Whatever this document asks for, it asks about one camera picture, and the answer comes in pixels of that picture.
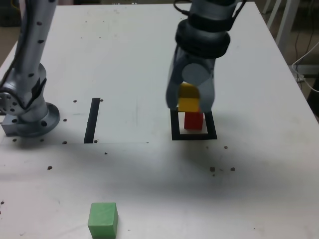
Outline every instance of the black line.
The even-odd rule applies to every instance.
[[[170,110],[170,127],[171,127],[171,139],[178,140],[180,136],[178,111]]]
[[[207,133],[208,133],[210,139],[217,139],[217,133],[216,133],[216,128],[215,128],[213,113],[210,111],[210,112],[207,112],[204,114],[205,114]]]
[[[93,98],[91,102],[88,124],[86,125],[84,143],[93,143],[96,120],[98,119],[98,113],[99,113],[99,106],[100,106],[100,98]]]

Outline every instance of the wire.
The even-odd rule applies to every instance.
[[[314,6],[313,6],[313,5],[310,6],[310,4],[311,4],[311,1],[309,2],[307,8],[310,9],[310,18],[311,18],[312,32],[311,32],[311,35],[310,35],[310,39],[309,39],[308,46],[307,46],[307,49],[306,49],[306,51],[305,51],[305,54],[306,54],[306,53],[308,52],[308,50],[309,50],[309,47],[310,47],[310,44],[311,44],[311,41],[312,41],[312,39],[313,39],[314,32],[315,32],[314,15],[313,15],[313,8],[314,8]],[[298,66],[302,63],[302,61],[303,61],[303,59],[296,65],[297,71],[298,71]]]
[[[13,4],[13,0],[11,0],[11,6],[14,7],[15,9],[17,9],[18,11],[20,11],[20,8],[16,7],[16,6]]]
[[[309,52],[307,52],[305,55],[303,55],[301,58],[299,58],[297,61],[295,61],[292,65],[291,65],[291,68],[293,69],[294,72],[296,72],[296,74],[298,76],[302,76],[302,74],[299,74],[297,71],[296,71],[296,68],[294,69],[294,66],[296,63],[298,63],[300,60],[302,60],[304,57],[306,57],[310,52],[312,52],[312,50],[314,50],[317,46],[319,45],[319,41],[316,43],[316,45],[311,48],[311,50]],[[306,81],[306,79],[304,78],[304,82],[309,86],[310,89],[312,89],[313,91],[319,93],[319,91],[315,90],[314,88],[312,88],[309,83]]]
[[[315,23],[314,23],[314,14],[313,14],[314,5],[311,4],[311,1],[309,2],[307,8],[310,9],[312,32],[311,32],[311,35],[310,35],[309,43],[308,43],[307,49],[306,49],[306,51],[305,51],[305,54],[303,55],[303,57],[301,57],[300,59],[298,59],[297,41],[298,41],[298,37],[299,37],[300,31],[301,31],[301,30],[299,30],[298,35],[297,35],[297,38],[296,38],[296,42],[295,42],[296,59],[298,59],[298,60],[296,60],[296,62],[295,62],[294,64],[292,64],[292,69],[297,73],[297,83],[300,83],[300,86],[301,86],[300,89],[301,89],[301,90],[303,89],[303,86],[302,86],[302,84],[301,84],[301,80],[300,80],[299,76],[303,76],[303,75],[299,74],[299,72],[298,72],[298,66],[302,63],[302,61],[304,60],[304,57],[305,57],[306,55],[308,55],[308,53],[310,53],[310,52],[318,45],[318,43],[319,43],[319,42],[318,42],[318,43],[308,52],[309,47],[310,47],[310,44],[311,44],[311,41],[312,41],[313,36],[314,36],[314,32],[315,32]],[[319,93],[319,91],[315,90],[314,88],[312,88],[312,87],[310,86],[310,84],[306,81],[305,78],[304,78],[304,82],[307,84],[307,86],[308,86],[311,90],[313,90],[313,91]]]
[[[297,42],[298,42],[298,38],[299,38],[299,34],[300,34],[300,31],[298,31],[298,34],[297,34],[297,37],[296,37],[296,42],[295,42],[295,51],[296,51],[296,61],[298,61],[298,50],[297,50]],[[299,78],[299,75],[297,74],[297,84],[300,84],[300,89],[302,90],[303,89],[303,85],[301,83],[301,80]]]
[[[180,9],[179,7],[176,6],[176,3],[178,3],[179,1],[187,1],[187,2],[190,2],[192,3],[192,0],[175,0],[173,2],[173,6],[175,7],[175,9],[179,12],[181,12],[182,14],[186,15],[186,16],[189,16],[189,11],[186,11],[186,10],[182,10]]]

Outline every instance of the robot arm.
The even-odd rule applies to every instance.
[[[246,3],[235,11],[236,0],[193,0],[190,11],[177,10],[188,19],[179,23],[176,50],[170,67],[166,103],[171,110],[179,107],[180,86],[192,84],[199,92],[198,109],[210,112],[214,102],[214,65],[230,43],[229,31]]]
[[[56,106],[43,97],[46,71],[40,64],[57,0],[24,0],[25,10],[14,60],[0,82],[0,109],[7,113],[2,127],[8,136],[40,136],[60,120]],[[215,59],[228,48],[229,31],[246,0],[194,0],[190,11],[174,6],[187,20],[179,23],[177,47],[170,68],[166,102],[176,110],[183,82],[198,89],[196,111],[210,112],[214,102]]]
[[[51,131],[58,109],[46,103],[46,71],[40,64],[56,0],[25,0],[25,11],[14,60],[0,82],[0,109],[6,135],[33,137]]]

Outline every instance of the white table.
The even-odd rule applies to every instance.
[[[17,142],[1,131],[0,238],[89,239],[93,202],[117,203],[117,239],[319,236],[318,123],[254,3],[216,62],[218,139],[171,141],[182,18],[172,5],[57,8],[42,63],[61,122]],[[83,144],[94,97],[98,143]]]

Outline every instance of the cube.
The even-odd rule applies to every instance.
[[[118,227],[115,203],[92,203],[88,227],[93,239],[114,239]]]
[[[185,112],[184,129],[201,131],[204,114],[200,112]]]

